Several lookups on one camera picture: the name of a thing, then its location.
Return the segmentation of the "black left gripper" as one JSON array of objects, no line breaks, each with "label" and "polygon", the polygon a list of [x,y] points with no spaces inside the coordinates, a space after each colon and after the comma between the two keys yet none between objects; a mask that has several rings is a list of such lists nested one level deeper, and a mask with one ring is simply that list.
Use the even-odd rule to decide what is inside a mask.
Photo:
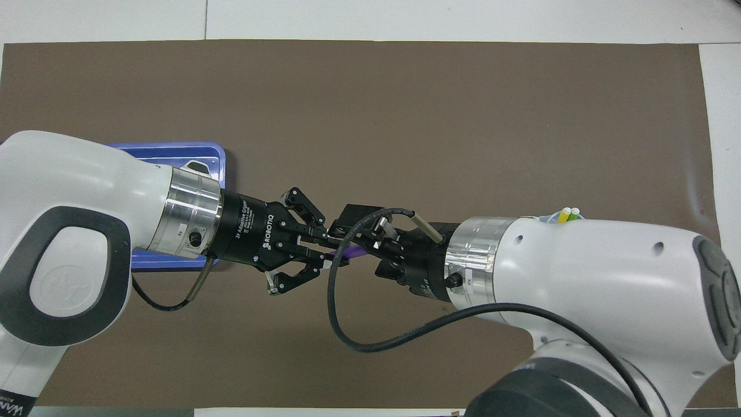
[{"label": "black left gripper", "polygon": [[294,233],[309,243],[340,243],[325,227],[322,211],[298,187],[281,196],[283,205],[235,192],[222,192],[221,203],[219,224],[206,254],[268,271],[265,275],[270,295],[283,295],[330,269],[336,253],[324,254],[315,262],[306,261],[295,275],[275,270],[292,261],[291,254],[278,248],[278,243],[296,243]]}]

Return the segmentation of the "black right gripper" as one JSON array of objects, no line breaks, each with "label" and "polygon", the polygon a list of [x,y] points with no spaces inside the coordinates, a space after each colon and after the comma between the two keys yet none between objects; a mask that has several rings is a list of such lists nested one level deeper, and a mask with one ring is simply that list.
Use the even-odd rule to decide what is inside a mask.
[{"label": "black right gripper", "polygon": [[[358,222],[383,210],[386,208],[347,204],[328,230],[328,236],[336,240],[334,248]],[[375,270],[377,277],[396,281],[421,297],[450,301],[444,266],[447,245],[458,224],[431,224],[443,237],[440,244],[435,244],[419,229],[405,231],[394,229],[391,224],[391,214],[375,217],[355,231],[349,245],[360,246],[366,253],[382,259]]]}]

